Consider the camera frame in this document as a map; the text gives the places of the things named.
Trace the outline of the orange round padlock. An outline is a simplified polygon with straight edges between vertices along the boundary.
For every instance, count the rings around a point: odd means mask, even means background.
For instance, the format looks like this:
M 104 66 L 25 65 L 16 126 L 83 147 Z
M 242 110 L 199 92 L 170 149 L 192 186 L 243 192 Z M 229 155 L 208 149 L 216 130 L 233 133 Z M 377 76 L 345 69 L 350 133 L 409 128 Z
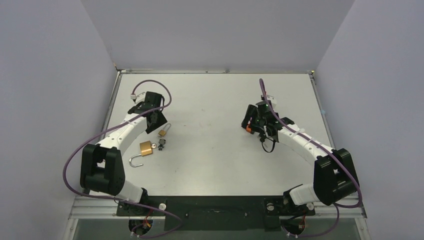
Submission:
M 254 133 L 254 132 L 252 131 L 252 129 L 251 129 L 250 124 L 247 124 L 247 125 L 246 125 L 245 130 L 246 130 L 249 134 L 253 134 L 253 133 Z

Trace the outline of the small brass padlock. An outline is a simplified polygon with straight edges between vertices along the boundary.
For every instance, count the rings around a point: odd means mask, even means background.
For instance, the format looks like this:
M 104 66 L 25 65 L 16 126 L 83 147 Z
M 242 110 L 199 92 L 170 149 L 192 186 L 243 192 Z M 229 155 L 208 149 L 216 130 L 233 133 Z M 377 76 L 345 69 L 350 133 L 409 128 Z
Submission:
M 157 135 L 159 138 L 163 138 L 167 132 L 169 131 L 169 129 L 172 127 L 171 123 L 166 123 L 163 128 L 161 130 L 158 131 Z

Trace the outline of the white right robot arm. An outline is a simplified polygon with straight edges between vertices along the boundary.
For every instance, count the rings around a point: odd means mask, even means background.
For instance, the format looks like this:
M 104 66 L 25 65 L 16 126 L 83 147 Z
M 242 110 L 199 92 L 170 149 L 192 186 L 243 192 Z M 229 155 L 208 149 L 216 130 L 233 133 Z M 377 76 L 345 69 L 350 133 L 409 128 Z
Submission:
M 263 150 L 271 153 L 276 144 L 283 144 L 313 167 L 313 180 L 283 193 L 283 209 L 296 213 L 302 206 L 321 202 L 341 208 L 362 205 L 362 193 L 352 156 L 344 148 L 335 149 L 315 140 L 291 119 L 273 111 L 272 105 L 261 101 L 248 105 L 241 127 L 258 134 Z

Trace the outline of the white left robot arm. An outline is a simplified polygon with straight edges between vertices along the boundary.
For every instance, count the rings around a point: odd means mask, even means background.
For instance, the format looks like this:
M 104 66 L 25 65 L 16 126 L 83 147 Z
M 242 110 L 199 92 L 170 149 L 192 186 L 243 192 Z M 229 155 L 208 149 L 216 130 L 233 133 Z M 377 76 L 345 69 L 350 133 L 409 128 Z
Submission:
M 126 180 L 122 155 L 142 133 L 150 134 L 168 121 L 159 107 L 164 105 L 162 94 L 148 91 L 136 97 L 122 121 L 122 126 L 108 133 L 96 144 L 82 149 L 80 185 L 84 189 L 115 196 L 129 201 L 136 215 L 149 209 L 144 188 Z

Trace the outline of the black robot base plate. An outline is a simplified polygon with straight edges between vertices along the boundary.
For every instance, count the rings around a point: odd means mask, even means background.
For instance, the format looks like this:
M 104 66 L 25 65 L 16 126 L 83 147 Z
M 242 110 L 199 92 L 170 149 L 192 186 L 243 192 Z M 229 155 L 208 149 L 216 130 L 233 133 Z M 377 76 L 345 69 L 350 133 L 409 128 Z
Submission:
M 164 217 L 166 231 L 180 223 L 181 231 L 279 231 L 286 219 L 295 221 L 316 214 L 306 205 L 291 206 L 282 195 L 150 196 L 145 204 L 155 208 L 165 204 L 165 210 L 173 216 L 123 202 L 118 204 L 116 214 L 119 217 Z

